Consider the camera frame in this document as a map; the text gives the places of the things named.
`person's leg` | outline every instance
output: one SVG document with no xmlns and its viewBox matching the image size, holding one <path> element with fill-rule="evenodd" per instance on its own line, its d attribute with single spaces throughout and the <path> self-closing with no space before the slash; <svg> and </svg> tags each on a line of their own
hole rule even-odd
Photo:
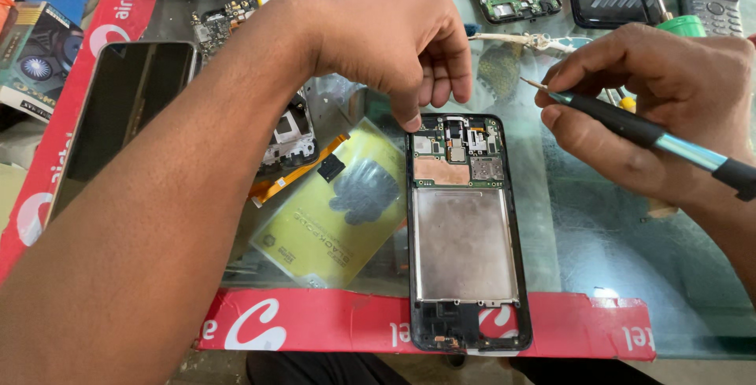
<svg viewBox="0 0 756 385">
<path fill-rule="evenodd" d="M 512 357 L 509 362 L 535 385 L 563 383 L 565 379 L 577 380 L 579 383 L 662 385 L 633 366 L 613 359 Z"/>
<path fill-rule="evenodd" d="M 252 385 L 409 385 L 371 353 L 249 351 Z"/>
</svg>

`floor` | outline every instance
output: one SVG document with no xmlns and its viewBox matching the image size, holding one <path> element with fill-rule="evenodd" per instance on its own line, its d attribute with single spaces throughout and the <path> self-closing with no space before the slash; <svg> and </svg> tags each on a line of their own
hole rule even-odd
<svg viewBox="0 0 756 385">
<path fill-rule="evenodd" d="M 379 354 L 383 361 L 414 385 L 527 385 L 531 382 L 508 367 L 505 359 L 468 357 L 461 369 L 448 366 L 441 355 Z M 249 385 L 243 351 L 189 351 L 165 385 Z M 753 383 L 756 361 L 657 360 L 630 362 L 666 385 Z"/>
</svg>

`yellow packaging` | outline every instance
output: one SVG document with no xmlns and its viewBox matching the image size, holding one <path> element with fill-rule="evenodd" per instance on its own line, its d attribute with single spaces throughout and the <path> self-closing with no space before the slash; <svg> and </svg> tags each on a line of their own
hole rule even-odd
<svg viewBox="0 0 756 385">
<path fill-rule="evenodd" d="M 345 169 L 331 183 L 310 172 L 252 237 L 304 287 L 345 287 L 407 216 L 402 152 L 367 119 L 349 134 L 334 151 Z"/>
</svg>

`green container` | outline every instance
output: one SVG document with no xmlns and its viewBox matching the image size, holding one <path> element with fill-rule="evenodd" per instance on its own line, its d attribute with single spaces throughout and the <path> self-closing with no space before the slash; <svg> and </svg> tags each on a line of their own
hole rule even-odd
<svg viewBox="0 0 756 385">
<path fill-rule="evenodd" d="M 665 23 L 659 23 L 656 27 L 678 36 L 706 36 L 706 31 L 698 16 L 674 17 Z"/>
</svg>

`black screwdriver handle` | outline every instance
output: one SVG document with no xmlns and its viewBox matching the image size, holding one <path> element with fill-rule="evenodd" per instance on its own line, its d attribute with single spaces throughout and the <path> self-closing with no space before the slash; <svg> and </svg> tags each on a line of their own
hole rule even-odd
<svg viewBox="0 0 756 385">
<path fill-rule="evenodd" d="M 655 122 L 597 98 L 573 94 L 572 101 L 568 106 L 587 113 L 593 119 L 604 124 L 610 131 L 632 141 L 641 148 L 651 148 L 667 132 Z"/>
<path fill-rule="evenodd" d="M 750 202 L 756 198 L 756 167 L 729 157 L 712 176 L 738 191 L 738 199 Z"/>
</svg>

